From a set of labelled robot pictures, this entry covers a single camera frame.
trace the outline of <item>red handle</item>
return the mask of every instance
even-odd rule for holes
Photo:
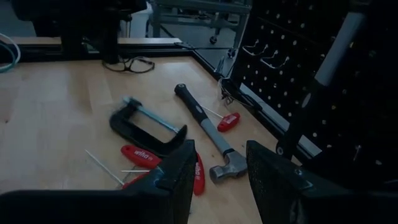
[[[217,130],[222,133],[230,130],[231,128],[233,128],[237,125],[240,118],[241,118],[241,115],[239,113],[233,113],[233,114],[225,116],[221,120],[221,122],[218,124]]]
[[[129,185],[135,183],[137,180],[144,178],[146,175],[148,175],[149,172],[146,172],[145,174],[141,174],[138,177],[136,177],[134,180],[132,180],[130,183],[126,183],[122,186],[122,189],[126,189]]]
[[[195,166],[195,180],[193,181],[193,193],[199,196],[205,191],[205,170],[203,163],[201,162],[199,153],[197,153],[198,162]]]
[[[131,162],[135,163],[135,165],[147,169],[155,169],[162,161],[159,157],[155,156],[155,154],[132,145],[123,146],[120,151]]]

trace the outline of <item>wiha logo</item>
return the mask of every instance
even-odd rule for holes
[[[235,119],[236,119],[235,116],[230,116],[229,118],[226,118],[226,119],[225,119],[225,122],[226,122],[227,124],[231,124],[231,122],[234,121]]]
[[[143,151],[135,151],[134,153],[135,153],[135,155],[141,156],[142,158],[147,159],[147,160],[149,160],[149,161],[152,161],[152,160],[154,159],[154,158],[152,158],[152,156],[146,154],[146,153],[143,152]]]
[[[199,162],[197,162],[196,166],[195,166],[195,179],[196,180],[200,180],[200,171],[201,171],[201,169],[199,166]]]

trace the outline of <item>black rubber grip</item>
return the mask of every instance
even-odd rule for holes
[[[188,91],[187,86],[185,84],[178,84],[177,86],[175,86],[174,92],[185,103],[185,105],[187,106],[189,111],[191,111],[191,114],[196,119],[196,121],[198,121],[199,124],[204,119],[208,119],[203,108],[194,99],[194,97]]]

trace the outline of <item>ball peen hammer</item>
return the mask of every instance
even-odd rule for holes
[[[215,166],[210,168],[210,179],[217,184],[227,177],[238,178],[243,176],[248,170],[246,158],[235,151],[228,142],[221,136],[214,125],[211,123],[203,108],[188,91],[185,84],[178,84],[174,88],[175,94],[185,103],[195,120],[205,130],[210,139],[214,142],[217,149],[224,157],[225,166]]]

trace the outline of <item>workbench surface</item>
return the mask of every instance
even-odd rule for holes
[[[0,74],[0,192],[120,187],[85,149],[126,179],[119,170],[134,165],[120,148],[128,142],[111,130],[108,119],[123,105],[123,96],[133,96],[175,126],[187,124],[187,138],[195,140],[206,190],[193,196],[189,223],[261,223],[247,175],[220,185],[210,180],[209,168],[223,166],[224,160],[175,95],[176,84],[185,83],[200,104],[219,114],[241,114],[239,124],[223,136],[242,155],[248,139],[271,150],[276,139],[240,104],[225,107],[217,82],[194,59],[152,60],[155,70],[144,74],[111,72],[100,61],[20,63]],[[208,116],[218,124],[219,118]],[[174,135],[142,114],[133,121],[162,141]]]

